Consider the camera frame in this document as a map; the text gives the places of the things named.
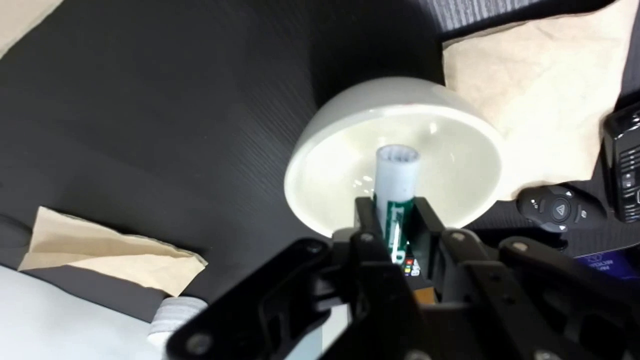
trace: black fabric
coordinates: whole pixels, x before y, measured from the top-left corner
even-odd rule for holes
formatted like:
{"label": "black fabric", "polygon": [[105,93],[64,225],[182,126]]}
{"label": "black fabric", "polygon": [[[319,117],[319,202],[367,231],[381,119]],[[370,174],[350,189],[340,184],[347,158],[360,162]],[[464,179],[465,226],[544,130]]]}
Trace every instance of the black fabric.
{"label": "black fabric", "polygon": [[[383,74],[441,82],[440,43],[450,37],[601,7],[550,4],[66,0],[0,60],[0,214],[10,218],[0,222],[0,260],[18,265],[23,229],[49,206],[200,252],[210,266],[187,294],[212,300],[311,234],[290,214],[281,179],[323,101]],[[632,95],[638,69],[628,78]],[[584,189],[599,197],[601,181]],[[495,226],[525,222],[497,205],[473,225]],[[632,244],[633,231],[611,221],[573,234],[567,252]],[[86,287],[59,287],[82,296],[96,281],[80,278]],[[122,300],[100,305],[150,318]]]}

